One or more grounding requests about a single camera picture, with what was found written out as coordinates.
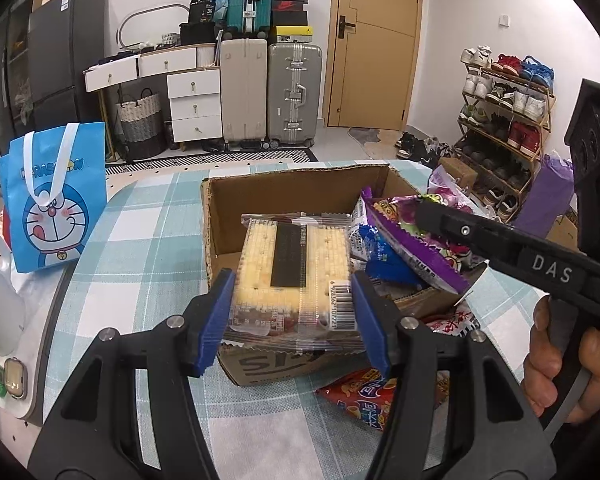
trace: white drawer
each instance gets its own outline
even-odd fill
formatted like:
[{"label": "white drawer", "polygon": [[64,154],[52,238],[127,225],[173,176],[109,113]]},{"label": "white drawer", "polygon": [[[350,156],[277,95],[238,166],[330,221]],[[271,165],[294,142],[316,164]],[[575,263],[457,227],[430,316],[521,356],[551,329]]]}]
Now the white drawer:
[{"label": "white drawer", "polygon": [[137,62],[138,56],[130,56],[85,70],[84,83],[87,92],[138,79]]},{"label": "white drawer", "polygon": [[171,99],[171,119],[192,119],[220,115],[220,94]]},{"label": "white drawer", "polygon": [[196,70],[167,76],[169,97],[190,97],[192,95],[219,94],[220,71]]},{"label": "white drawer", "polygon": [[173,140],[217,139],[222,137],[222,116],[200,117],[195,119],[179,119],[171,121]]},{"label": "white drawer", "polygon": [[192,70],[197,66],[196,48],[190,46],[142,54],[138,61],[140,77]]}]

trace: black label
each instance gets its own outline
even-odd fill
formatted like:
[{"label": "black label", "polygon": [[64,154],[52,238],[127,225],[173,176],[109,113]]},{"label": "black label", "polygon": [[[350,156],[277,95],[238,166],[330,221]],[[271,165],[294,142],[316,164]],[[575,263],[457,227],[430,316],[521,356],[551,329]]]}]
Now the black label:
[{"label": "black label", "polygon": [[553,285],[561,285],[569,290],[579,291],[587,277],[586,272],[577,269],[570,264],[539,253],[529,248],[520,251],[518,267],[526,272],[531,272],[540,280],[550,282]]},{"label": "black label", "polygon": [[276,231],[271,286],[306,285],[306,225],[280,222]]}]

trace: laundry basket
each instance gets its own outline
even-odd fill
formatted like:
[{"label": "laundry basket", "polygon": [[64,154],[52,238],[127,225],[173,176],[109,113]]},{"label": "laundry basket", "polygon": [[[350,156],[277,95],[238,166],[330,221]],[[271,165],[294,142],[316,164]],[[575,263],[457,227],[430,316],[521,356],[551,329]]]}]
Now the laundry basket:
[{"label": "laundry basket", "polygon": [[118,103],[118,113],[122,123],[128,156],[132,160],[142,160],[162,153],[167,145],[162,134],[164,122],[160,110],[160,94],[145,88],[137,101]]}]

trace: rug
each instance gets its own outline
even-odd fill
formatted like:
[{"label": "rug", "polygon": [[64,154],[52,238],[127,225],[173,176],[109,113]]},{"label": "rug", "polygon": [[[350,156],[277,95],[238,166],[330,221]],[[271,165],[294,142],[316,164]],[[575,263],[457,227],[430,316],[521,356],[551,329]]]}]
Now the rug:
[{"label": "rug", "polygon": [[349,128],[349,137],[356,139],[371,158],[394,160],[397,153],[395,143],[402,137],[402,132],[375,128]]},{"label": "rug", "polygon": [[314,152],[309,148],[285,148],[262,152],[202,153],[200,155],[181,155],[168,158],[156,158],[133,164],[107,165],[107,175],[130,173],[133,171],[156,170],[158,168],[176,168],[178,166],[198,166],[220,162],[238,162],[254,160],[285,159],[288,162],[317,162]]}]

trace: red shoe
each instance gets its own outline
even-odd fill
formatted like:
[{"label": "red shoe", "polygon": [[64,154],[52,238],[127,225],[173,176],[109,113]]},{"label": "red shoe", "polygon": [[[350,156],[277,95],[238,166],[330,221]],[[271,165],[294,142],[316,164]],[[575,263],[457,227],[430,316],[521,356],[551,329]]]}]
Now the red shoe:
[{"label": "red shoe", "polygon": [[525,129],[520,123],[513,123],[511,125],[511,132],[507,144],[514,148],[520,148],[522,143],[525,142]]},{"label": "red shoe", "polygon": [[521,63],[522,62],[516,56],[505,56],[504,54],[500,54],[498,56],[498,62],[491,63],[491,68],[493,70],[518,76],[520,69],[522,69]]},{"label": "red shoe", "polygon": [[528,156],[534,156],[540,148],[540,132],[535,126],[520,124],[521,129],[525,131],[525,140],[520,146],[520,151]]}]

